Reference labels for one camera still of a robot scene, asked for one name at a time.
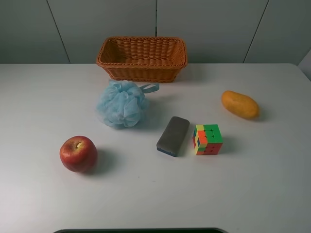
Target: rubik's cube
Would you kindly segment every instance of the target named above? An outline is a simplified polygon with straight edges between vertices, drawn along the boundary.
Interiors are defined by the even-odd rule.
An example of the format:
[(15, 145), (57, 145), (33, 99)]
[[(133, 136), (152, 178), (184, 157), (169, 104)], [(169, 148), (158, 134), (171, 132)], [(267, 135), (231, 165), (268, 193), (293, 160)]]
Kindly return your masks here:
[(196, 155), (218, 154), (223, 144), (218, 125), (196, 125), (192, 139)]

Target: basket rim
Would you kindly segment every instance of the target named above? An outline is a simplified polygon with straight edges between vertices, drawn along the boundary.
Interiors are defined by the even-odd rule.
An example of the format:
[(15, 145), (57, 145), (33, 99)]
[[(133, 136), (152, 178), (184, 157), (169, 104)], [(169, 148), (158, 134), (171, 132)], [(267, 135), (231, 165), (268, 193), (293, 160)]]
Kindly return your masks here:
[[(183, 47), (183, 52), (185, 54), (185, 59), (183, 62), (178, 63), (178, 64), (172, 64), (172, 65), (159, 65), (159, 64), (137, 64), (137, 63), (118, 63), (118, 62), (102, 62), (101, 57), (103, 54), (103, 51), (107, 45), (107, 42), (109, 40), (113, 39), (154, 39), (154, 40), (163, 40), (163, 39), (168, 39), (168, 40), (174, 40), (174, 41), (179, 41), (182, 43)], [(104, 41), (103, 45), (101, 46), (101, 49), (97, 55), (96, 58), (96, 64), (103, 67), (105, 66), (106, 68), (113, 68), (114, 66), (122, 66), (123, 68), (130, 68), (131, 66), (136, 66), (138, 68), (139, 66), (141, 67), (150, 67), (150, 68), (161, 68), (161, 67), (172, 67), (172, 68), (184, 68), (188, 64), (188, 58), (187, 58), (187, 50), (186, 50), (186, 44), (183, 39), (179, 37), (171, 37), (171, 36), (110, 36), (106, 38)]]

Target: apple stem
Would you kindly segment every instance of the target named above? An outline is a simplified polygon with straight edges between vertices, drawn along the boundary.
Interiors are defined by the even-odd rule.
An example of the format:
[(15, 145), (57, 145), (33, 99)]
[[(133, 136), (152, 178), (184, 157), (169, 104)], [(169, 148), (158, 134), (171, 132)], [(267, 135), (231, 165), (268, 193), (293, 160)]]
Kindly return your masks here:
[(80, 146), (81, 143), (82, 143), (82, 142), (78, 142), (77, 145), (76, 145), (76, 148), (79, 148), (79, 146)]

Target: blue bath sponge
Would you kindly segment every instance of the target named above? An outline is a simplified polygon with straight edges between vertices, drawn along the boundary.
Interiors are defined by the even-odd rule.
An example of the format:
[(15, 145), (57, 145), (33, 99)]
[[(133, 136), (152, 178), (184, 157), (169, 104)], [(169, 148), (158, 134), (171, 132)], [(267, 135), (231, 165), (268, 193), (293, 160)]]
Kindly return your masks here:
[(147, 88), (150, 85), (138, 87), (131, 81), (110, 80), (96, 107), (99, 119), (113, 128), (133, 127), (144, 119), (148, 108), (145, 93), (159, 89), (158, 83)]

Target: yellow mango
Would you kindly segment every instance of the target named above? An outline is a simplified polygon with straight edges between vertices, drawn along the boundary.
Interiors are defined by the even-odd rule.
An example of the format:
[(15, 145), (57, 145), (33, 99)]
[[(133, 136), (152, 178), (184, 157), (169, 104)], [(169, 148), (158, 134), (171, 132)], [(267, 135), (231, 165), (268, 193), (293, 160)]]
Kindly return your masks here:
[(229, 112), (244, 119), (250, 120), (259, 116), (259, 106), (249, 96), (234, 91), (225, 91), (222, 94), (222, 103)]

